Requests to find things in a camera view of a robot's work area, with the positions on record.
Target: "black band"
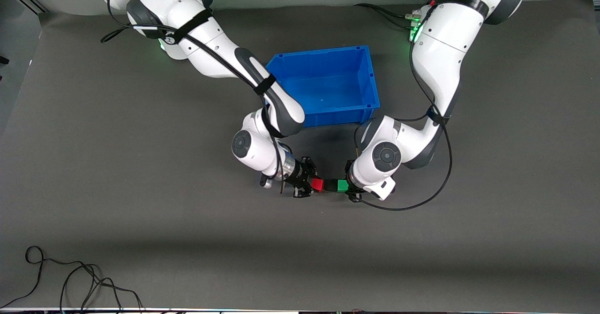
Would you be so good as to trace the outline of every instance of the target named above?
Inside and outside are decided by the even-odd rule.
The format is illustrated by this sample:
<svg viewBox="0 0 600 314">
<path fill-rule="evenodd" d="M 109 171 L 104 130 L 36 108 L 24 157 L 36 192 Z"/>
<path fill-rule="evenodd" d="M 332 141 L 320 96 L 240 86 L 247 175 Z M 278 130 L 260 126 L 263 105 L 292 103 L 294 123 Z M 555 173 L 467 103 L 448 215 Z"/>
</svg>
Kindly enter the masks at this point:
<svg viewBox="0 0 600 314">
<path fill-rule="evenodd" d="M 195 17 L 191 18 L 190 21 L 186 22 L 173 33 L 173 39 L 175 40 L 174 43 L 179 43 L 181 39 L 186 37 L 186 35 L 193 30 L 193 28 L 200 26 L 204 22 L 208 22 L 209 17 L 212 17 L 212 14 L 208 9 L 204 9 L 200 13 L 196 14 Z"/>
<path fill-rule="evenodd" d="M 273 83 L 275 83 L 275 81 L 277 81 L 277 79 L 275 78 L 275 75 L 273 75 L 273 74 L 269 75 L 269 77 L 264 79 L 261 83 L 259 83 L 259 85 L 256 86 L 255 93 L 258 96 L 262 96 L 262 94 L 264 94 L 267 90 L 269 90 L 270 87 L 272 87 L 272 85 L 273 85 Z"/>
<path fill-rule="evenodd" d="M 283 136 L 281 134 L 281 132 L 278 132 L 277 129 L 275 129 L 274 126 L 272 126 L 270 124 L 269 117 L 266 115 L 266 108 L 263 108 L 263 112 L 261 113 L 261 117 L 262 117 L 262 120 L 263 120 L 264 127 L 266 128 L 266 130 L 269 132 L 269 134 L 271 136 L 274 136 L 274 137 L 277 137 L 277 138 L 285 138 L 285 136 Z"/>
<path fill-rule="evenodd" d="M 480 13 L 484 19 L 487 17 L 489 13 L 488 5 L 482 0 L 435 0 L 435 4 L 443 4 L 445 2 L 452 2 L 454 4 L 461 4 L 467 7 L 471 7 L 475 9 L 478 13 Z"/>
<path fill-rule="evenodd" d="M 446 118 L 437 115 L 437 113 L 433 110 L 433 106 L 429 107 L 429 110 L 427 111 L 427 117 L 433 120 L 434 123 L 442 124 L 442 126 L 448 124 L 448 121 L 450 120 L 450 117 Z"/>
</svg>

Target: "blue crate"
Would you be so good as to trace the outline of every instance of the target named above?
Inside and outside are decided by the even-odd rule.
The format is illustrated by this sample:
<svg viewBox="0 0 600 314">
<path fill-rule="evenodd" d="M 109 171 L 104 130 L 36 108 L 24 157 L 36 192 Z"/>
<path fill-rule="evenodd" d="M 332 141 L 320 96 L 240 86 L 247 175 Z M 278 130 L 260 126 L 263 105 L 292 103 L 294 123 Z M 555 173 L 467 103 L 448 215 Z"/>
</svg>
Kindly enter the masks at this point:
<svg viewBox="0 0 600 314">
<path fill-rule="evenodd" d="M 305 127 L 362 123 L 380 106 L 366 45 L 278 54 L 266 68 L 304 108 Z"/>
</svg>

